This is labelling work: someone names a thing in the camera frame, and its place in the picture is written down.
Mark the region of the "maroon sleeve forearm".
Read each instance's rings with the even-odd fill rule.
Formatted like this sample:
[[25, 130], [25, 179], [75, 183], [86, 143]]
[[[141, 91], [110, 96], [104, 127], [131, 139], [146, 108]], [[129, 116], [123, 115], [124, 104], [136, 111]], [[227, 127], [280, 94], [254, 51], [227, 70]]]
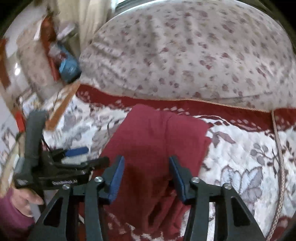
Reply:
[[1, 240], [27, 240], [35, 221], [14, 207], [12, 195], [13, 190], [10, 189], [1, 198]]

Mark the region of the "person's left hand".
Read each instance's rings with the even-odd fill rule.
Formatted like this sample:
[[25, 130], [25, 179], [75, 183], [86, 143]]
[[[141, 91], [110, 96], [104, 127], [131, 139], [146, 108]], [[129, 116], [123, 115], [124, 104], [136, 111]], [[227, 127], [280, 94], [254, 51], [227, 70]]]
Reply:
[[32, 189], [15, 189], [11, 195], [13, 206], [24, 216], [33, 217], [31, 204], [43, 205], [43, 199]]

